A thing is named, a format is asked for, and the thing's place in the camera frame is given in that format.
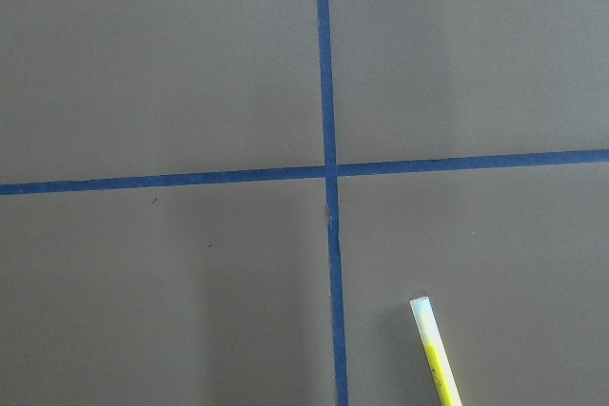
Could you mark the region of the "yellow highlighter pen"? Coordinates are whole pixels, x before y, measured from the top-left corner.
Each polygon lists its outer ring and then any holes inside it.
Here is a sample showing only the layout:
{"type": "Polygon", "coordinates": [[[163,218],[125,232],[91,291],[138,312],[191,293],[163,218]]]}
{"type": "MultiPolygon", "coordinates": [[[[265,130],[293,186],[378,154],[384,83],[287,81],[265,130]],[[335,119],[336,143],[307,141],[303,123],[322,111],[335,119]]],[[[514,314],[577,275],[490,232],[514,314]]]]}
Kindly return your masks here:
{"type": "Polygon", "coordinates": [[[410,307],[441,406],[462,406],[430,298],[415,298],[410,307]]]}

